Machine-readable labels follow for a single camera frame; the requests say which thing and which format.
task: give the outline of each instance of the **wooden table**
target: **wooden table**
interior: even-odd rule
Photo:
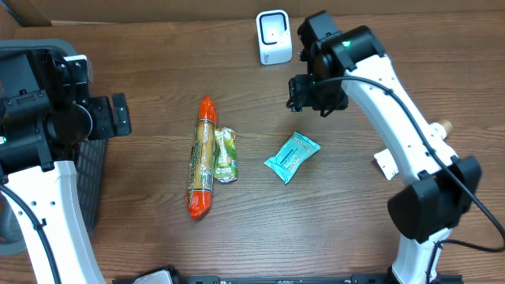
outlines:
[[[296,31],[303,19],[292,19]],[[478,196],[505,222],[505,13],[336,17],[373,29],[428,121],[449,119],[448,143],[475,155]],[[383,142],[354,102],[321,118],[285,108],[296,60],[262,66],[254,20],[20,28],[17,38],[68,40],[93,62],[97,95],[124,92],[133,134],[107,154],[99,225],[92,236],[108,281],[168,263],[185,275],[336,276],[385,272],[398,231],[387,200],[402,190],[374,165]],[[239,180],[214,186],[211,213],[189,218],[185,187],[196,112],[204,94],[219,124],[238,133]],[[288,185],[266,166],[293,131],[321,151]],[[453,237],[500,245],[472,207]],[[439,271],[467,282],[505,282],[505,254],[444,249]],[[35,281],[27,253],[0,257],[1,283]]]

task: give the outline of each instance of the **cable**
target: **cable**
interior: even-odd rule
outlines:
[[[56,266],[56,260],[54,259],[53,250],[51,249],[51,245],[49,245],[49,241],[47,240],[46,233],[43,230],[43,224],[39,222],[39,219],[33,213],[32,209],[12,190],[10,190],[5,185],[0,184],[0,191],[3,191],[10,199],[12,199],[21,210],[26,213],[26,215],[32,221],[33,229],[37,231],[40,237],[40,241],[42,242],[42,246],[47,254],[47,260],[49,261],[50,270],[53,274],[54,284],[61,284],[62,280],[60,279],[60,274],[58,273],[58,267]]]
[[[374,80],[370,80],[367,78],[363,77],[356,77],[356,76],[345,76],[345,77],[334,77],[326,80],[319,81],[315,84],[315,87],[320,86],[321,84],[326,84],[329,82],[335,82],[335,81],[343,81],[343,80],[356,80],[360,81],[366,84],[371,84],[372,86],[378,87],[384,91],[386,95],[389,95],[391,98],[395,100],[395,102],[402,108],[403,112],[405,115],[408,117],[410,120],[410,123],[412,123],[412,126],[415,128],[417,135],[419,135],[419,138],[421,138],[421,141],[423,142],[423,145],[426,147],[428,153],[433,157],[435,162],[440,166],[442,170],[444,170],[448,175],[449,178],[467,195],[470,197],[470,199],[477,205],[479,209],[488,217],[488,219],[492,222],[492,224],[495,226],[495,228],[499,231],[499,234],[502,236],[503,239],[503,247],[501,248],[487,248],[484,246],[480,245],[475,245],[472,243],[468,243],[465,241],[458,241],[458,240],[443,240],[443,241],[437,241],[435,243],[435,246],[433,247],[432,255],[430,257],[430,262],[428,265],[428,270],[426,271],[426,283],[430,283],[430,275],[431,275],[431,270],[433,268],[433,264],[435,263],[435,257],[436,257],[436,252],[438,249],[442,248],[442,244],[453,244],[453,245],[462,245],[467,248],[471,249],[476,249],[482,252],[504,252],[505,251],[505,229],[503,226],[499,223],[499,221],[495,218],[495,216],[478,200],[478,198],[475,197],[467,188],[466,186],[449,170],[449,168],[440,160],[439,156],[436,154],[435,150],[432,148],[432,146],[429,144],[428,140],[426,139],[425,135],[421,131],[421,127],[416,122],[416,119],[413,117],[413,115],[410,113],[409,109],[405,105],[405,103],[394,93],[394,91],[384,85],[382,85],[379,82],[375,82]]]

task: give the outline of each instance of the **black cable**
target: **black cable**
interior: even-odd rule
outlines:
[[[46,251],[47,260],[49,261],[50,270],[53,274],[54,284],[61,284],[62,280],[60,279],[60,274],[58,273],[58,266],[56,266],[56,259],[54,258],[53,250],[51,249],[51,245],[49,245],[49,241],[47,240],[46,233],[43,230],[43,224],[39,222],[37,216],[33,213],[32,209],[12,190],[10,190],[5,185],[0,185],[0,190],[3,191],[10,199],[12,199],[21,210],[28,216],[30,221],[32,221],[33,229],[37,231],[40,237],[40,241],[42,242],[42,246]]]
[[[395,102],[402,108],[403,112],[405,115],[408,117],[410,120],[410,123],[412,123],[412,126],[415,128],[417,135],[419,135],[419,138],[421,138],[421,141],[423,142],[423,145],[426,147],[428,153],[433,157],[435,162],[440,166],[442,170],[444,170],[448,175],[449,178],[467,195],[470,197],[470,199],[477,205],[479,209],[488,217],[488,219],[492,222],[492,224],[495,226],[495,228],[499,231],[499,234],[502,236],[503,239],[503,247],[501,248],[487,248],[484,246],[480,245],[475,245],[472,243],[468,243],[465,241],[458,241],[458,240],[443,240],[443,241],[437,241],[435,243],[435,246],[433,247],[432,255],[430,258],[430,262],[428,265],[428,270],[426,271],[426,283],[429,284],[430,281],[430,274],[431,270],[433,268],[433,264],[435,263],[435,257],[436,257],[436,252],[440,248],[442,248],[442,244],[454,244],[454,245],[462,245],[467,248],[471,249],[476,249],[482,252],[504,252],[505,251],[505,229],[503,226],[499,223],[499,221],[493,216],[493,214],[478,200],[478,198],[475,197],[467,188],[466,186],[449,170],[449,168],[440,160],[439,156],[436,154],[435,150],[430,146],[428,140],[426,139],[425,135],[421,131],[421,127],[417,124],[415,118],[413,115],[410,113],[409,109],[405,105],[405,103],[394,93],[394,91],[384,85],[382,85],[379,82],[376,82],[374,80],[370,80],[367,78],[363,77],[355,77],[355,76],[345,76],[345,77],[334,77],[326,80],[319,81],[315,83],[315,87],[320,86],[321,84],[326,84],[329,82],[334,82],[334,81],[343,81],[343,80],[356,80],[360,81],[366,84],[371,84],[372,86],[378,87],[382,89],[386,95],[389,95],[391,98],[395,100]]]

